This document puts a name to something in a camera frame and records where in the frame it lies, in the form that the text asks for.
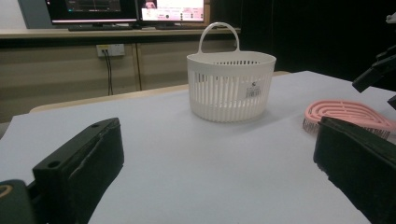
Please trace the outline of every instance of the white plastic basket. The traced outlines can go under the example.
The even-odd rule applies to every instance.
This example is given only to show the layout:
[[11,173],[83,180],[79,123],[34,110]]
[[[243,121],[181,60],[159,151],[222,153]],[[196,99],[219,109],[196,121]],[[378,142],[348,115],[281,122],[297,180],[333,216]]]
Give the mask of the white plastic basket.
[[[215,26],[226,26],[236,38],[232,52],[202,53],[205,35]],[[224,22],[206,27],[196,54],[187,56],[190,106],[197,116],[218,122],[252,119],[265,109],[276,58],[241,51],[235,29]]]

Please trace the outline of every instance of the dark background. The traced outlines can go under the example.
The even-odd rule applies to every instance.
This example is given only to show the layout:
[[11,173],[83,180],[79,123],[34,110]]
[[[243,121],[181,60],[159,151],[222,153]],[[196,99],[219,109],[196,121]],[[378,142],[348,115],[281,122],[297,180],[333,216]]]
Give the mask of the dark background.
[[[211,20],[241,27],[241,50],[276,56],[276,70],[354,80],[396,45],[395,0],[213,0]],[[375,86],[396,91],[396,71]]]

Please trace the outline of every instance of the screw hole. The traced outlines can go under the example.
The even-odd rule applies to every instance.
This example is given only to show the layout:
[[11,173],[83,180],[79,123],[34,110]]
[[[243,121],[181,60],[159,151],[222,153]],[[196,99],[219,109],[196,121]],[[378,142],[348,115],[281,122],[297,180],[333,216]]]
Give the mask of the screw hole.
[[61,164],[59,161],[53,161],[49,164],[49,168],[55,168]]

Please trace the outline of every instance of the pink object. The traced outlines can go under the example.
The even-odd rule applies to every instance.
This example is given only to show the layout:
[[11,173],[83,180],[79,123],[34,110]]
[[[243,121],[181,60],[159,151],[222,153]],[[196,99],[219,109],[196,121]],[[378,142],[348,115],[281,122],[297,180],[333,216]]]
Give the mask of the pink object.
[[305,110],[303,128],[308,133],[318,132],[322,117],[342,119],[387,139],[396,131],[396,123],[386,119],[367,105],[343,100],[323,100],[312,103]]

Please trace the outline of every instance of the wall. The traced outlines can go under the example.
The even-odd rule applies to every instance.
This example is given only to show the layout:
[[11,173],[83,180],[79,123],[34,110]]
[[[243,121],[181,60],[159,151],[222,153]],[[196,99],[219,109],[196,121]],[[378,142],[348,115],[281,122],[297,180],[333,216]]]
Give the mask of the wall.
[[17,0],[0,0],[0,29],[26,29]]

